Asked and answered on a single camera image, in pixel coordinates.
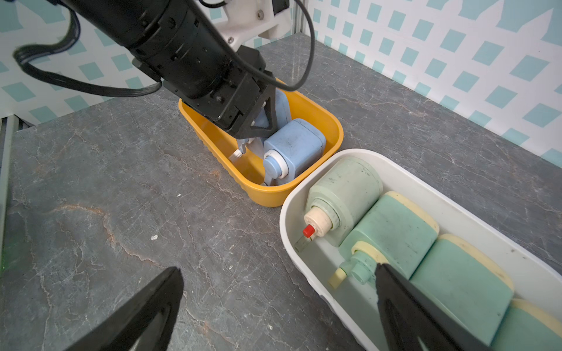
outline blue plastic container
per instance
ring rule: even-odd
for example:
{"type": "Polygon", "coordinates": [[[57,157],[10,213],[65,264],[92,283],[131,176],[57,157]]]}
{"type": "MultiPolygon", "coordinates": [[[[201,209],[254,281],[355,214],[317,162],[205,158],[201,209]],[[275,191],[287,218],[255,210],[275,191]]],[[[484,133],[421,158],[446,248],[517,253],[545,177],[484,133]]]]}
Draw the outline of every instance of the blue plastic container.
{"type": "Polygon", "coordinates": [[[312,124],[296,118],[264,143],[265,185],[286,184],[324,153],[326,138],[312,124]]]}

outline white bottle cap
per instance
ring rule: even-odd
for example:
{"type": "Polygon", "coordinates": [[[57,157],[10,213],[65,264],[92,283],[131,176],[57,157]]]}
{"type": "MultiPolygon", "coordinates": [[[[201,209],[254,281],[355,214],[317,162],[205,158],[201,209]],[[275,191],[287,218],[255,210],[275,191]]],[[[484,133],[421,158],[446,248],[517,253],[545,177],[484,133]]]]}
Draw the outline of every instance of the white bottle cap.
{"type": "Polygon", "coordinates": [[[314,227],[316,236],[324,236],[332,229],[332,221],[330,217],[321,208],[312,206],[310,211],[305,214],[306,225],[314,227]]]}

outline wall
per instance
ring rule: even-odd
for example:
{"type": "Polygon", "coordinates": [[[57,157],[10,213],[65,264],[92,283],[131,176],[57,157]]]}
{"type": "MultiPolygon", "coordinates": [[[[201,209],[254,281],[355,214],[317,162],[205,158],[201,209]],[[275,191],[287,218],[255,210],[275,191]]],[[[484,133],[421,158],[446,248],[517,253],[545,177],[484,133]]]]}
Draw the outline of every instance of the wall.
{"type": "Polygon", "coordinates": [[[561,0],[310,0],[316,38],[562,167],[561,0]]]}
{"type": "MultiPolygon", "coordinates": [[[[226,20],[222,9],[202,8],[213,22],[226,20]]],[[[37,81],[21,72],[12,58],[20,45],[57,42],[66,33],[68,18],[66,9],[47,0],[0,0],[0,117],[18,115],[39,124],[110,99],[37,81]]],[[[33,61],[36,67],[98,85],[141,88],[154,83],[133,67],[128,50],[79,18],[80,41],[67,52],[33,61]]],[[[246,45],[268,42],[256,37],[246,45]]]]}

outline light blue bottle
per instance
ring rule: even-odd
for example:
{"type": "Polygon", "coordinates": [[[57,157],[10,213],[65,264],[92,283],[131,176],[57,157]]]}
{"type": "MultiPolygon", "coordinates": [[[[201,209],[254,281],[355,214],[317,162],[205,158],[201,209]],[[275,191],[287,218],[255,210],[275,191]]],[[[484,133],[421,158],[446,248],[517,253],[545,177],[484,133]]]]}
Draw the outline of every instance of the light blue bottle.
{"type": "Polygon", "coordinates": [[[265,185],[286,184],[322,157],[326,138],[312,124],[296,118],[264,143],[265,185]]]}
{"type": "MultiPolygon", "coordinates": [[[[281,90],[275,90],[275,114],[277,116],[278,130],[285,127],[291,121],[291,109],[289,108],[289,100],[285,93],[281,90]]],[[[269,127],[268,118],[265,116],[265,110],[262,108],[258,117],[254,120],[254,126],[260,128],[269,127]]],[[[264,158],[264,142],[267,138],[245,139],[246,148],[259,158],[264,158]]]]}

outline white plastic bin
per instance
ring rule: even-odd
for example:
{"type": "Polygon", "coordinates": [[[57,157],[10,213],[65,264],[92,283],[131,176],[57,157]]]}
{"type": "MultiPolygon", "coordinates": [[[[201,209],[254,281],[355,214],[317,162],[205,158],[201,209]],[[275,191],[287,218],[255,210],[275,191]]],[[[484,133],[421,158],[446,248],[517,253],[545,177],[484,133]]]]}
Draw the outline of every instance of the white plastic bin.
{"type": "Polygon", "coordinates": [[[420,205],[439,223],[440,234],[460,236],[503,268],[515,284],[515,297],[529,300],[562,321],[562,276],[555,270],[385,156],[349,149],[336,153],[291,192],[281,209],[279,227],[293,263],[365,349],[388,350],[374,290],[355,279],[345,279],[337,290],[328,285],[343,258],[324,238],[316,238],[302,253],[293,248],[305,227],[303,215],[309,189],[344,156],[358,157],[373,165],[383,181],[384,192],[394,190],[420,205]]]}

